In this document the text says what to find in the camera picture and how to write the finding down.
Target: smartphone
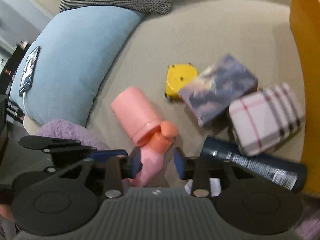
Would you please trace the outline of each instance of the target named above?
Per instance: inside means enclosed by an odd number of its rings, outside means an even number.
[[[23,75],[21,78],[19,96],[22,97],[23,93],[28,91],[32,86],[33,73],[37,63],[40,46],[36,47],[33,52],[27,57],[26,65],[23,69]]]

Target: metal screw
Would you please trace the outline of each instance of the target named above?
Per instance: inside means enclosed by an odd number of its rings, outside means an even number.
[[[47,172],[49,173],[55,173],[56,172],[56,169],[54,167],[49,167],[47,168]]]
[[[196,197],[206,197],[207,195],[209,195],[209,191],[207,191],[206,189],[200,188],[200,189],[196,189],[193,192],[193,195],[195,195]]]
[[[120,197],[121,195],[121,192],[119,190],[116,190],[116,189],[111,189],[111,190],[108,190],[106,193],[105,193],[106,197],[108,198],[117,198],[117,197]]]

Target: gray gripper base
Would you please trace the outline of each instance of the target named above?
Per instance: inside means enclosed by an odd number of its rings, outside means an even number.
[[[19,142],[9,140],[0,166],[0,184],[12,184],[18,175],[43,171],[48,166],[53,166],[50,154],[24,148]]]
[[[273,236],[242,232],[226,223],[208,199],[184,188],[130,188],[105,200],[85,226],[60,236],[20,232],[15,240],[301,240],[293,230]]]

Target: beige couch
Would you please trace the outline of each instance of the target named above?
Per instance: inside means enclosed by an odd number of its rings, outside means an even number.
[[[305,105],[299,55],[289,26],[290,0],[175,1],[170,14],[149,16],[138,26],[102,82],[87,125],[101,140],[111,148],[132,149],[110,109],[115,97],[129,86],[141,88],[159,114],[177,124],[180,136],[174,145],[187,155],[198,155],[207,135],[227,139],[225,119],[200,128],[183,103],[169,103],[164,98],[169,64],[191,62],[201,71],[226,53],[247,66],[259,78],[260,87],[288,82]],[[39,128],[28,117],[24,126],[30,134]],[[273,154],[299,161],[303,140],[304,129]],[[171,149],[163,172],[152,185],[180,183]]]

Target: charging cable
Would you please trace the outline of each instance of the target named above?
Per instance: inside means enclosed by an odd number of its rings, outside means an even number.
[[[31,116],[31,114],[28,112],[28,110],[27,110],[27,108],[26,108],[26,103],[25,103],[25,101],[26,101],[26,94],[27,94],[26,91],[24,91],[23,94],[22,94],[23,108],[24,108],[24,111],[26,111],[25,114],[27,114],[27,116],[29,116],[32,120],[34,120],[33,117]]]

